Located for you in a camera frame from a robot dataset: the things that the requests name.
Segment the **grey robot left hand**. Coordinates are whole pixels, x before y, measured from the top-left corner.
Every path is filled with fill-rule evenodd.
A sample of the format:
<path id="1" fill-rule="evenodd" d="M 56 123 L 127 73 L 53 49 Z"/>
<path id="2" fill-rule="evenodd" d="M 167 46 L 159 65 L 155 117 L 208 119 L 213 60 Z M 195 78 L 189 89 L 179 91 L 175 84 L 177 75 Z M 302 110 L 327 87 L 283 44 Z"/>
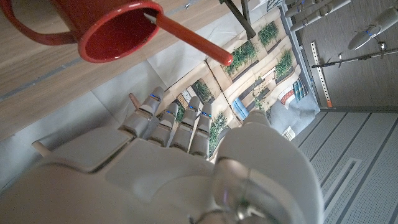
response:
<path id="1" fill-rule="evenodd" d="M 305 11 L 311 6 L 320 4 L 322 1 L 319 0 L 301 0 L 294 1 L 294 5 L 288 9 L 284 16 L 289 18 L 296 16 L 301 12 Z M 320 7 L 316 11 L 309 14 L 304 19 L 296 22 L 290 28 L 292 32 L 296 32 L 309 24 L 326 17 L 332 12 L 346 6 L 351 3 L 352 0 L 332 0 L 326 3 L 324 6 Z M 357 34 L 350 40 L 348 44 L 349 50 L 357 50 L 361 48 L 364 44 L 368 43 L 371 39 L 375 38 L 379 34 L 383 33 L 385 30 L 397 23 L 397 4 L 387 8 L 385 11 L 380 13 L 373 22 L 365 28 L 365 30 L 358 31 Z"/>

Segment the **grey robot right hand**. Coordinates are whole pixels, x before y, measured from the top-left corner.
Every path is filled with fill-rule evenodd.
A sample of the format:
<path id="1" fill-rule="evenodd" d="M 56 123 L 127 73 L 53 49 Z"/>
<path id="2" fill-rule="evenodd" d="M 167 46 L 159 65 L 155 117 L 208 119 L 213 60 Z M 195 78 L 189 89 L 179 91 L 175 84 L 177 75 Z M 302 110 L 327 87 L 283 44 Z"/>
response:
<path id="1" fill-rule="evenodd" d="M 211 105 L 171 104 L 149 129 L 155 88 L 118 129 L 97 128 L 50 151 L 1 195 L 2 223 L 322 223 L 308 158 L 263 110 L 226 133 L 215 160 Z"/>

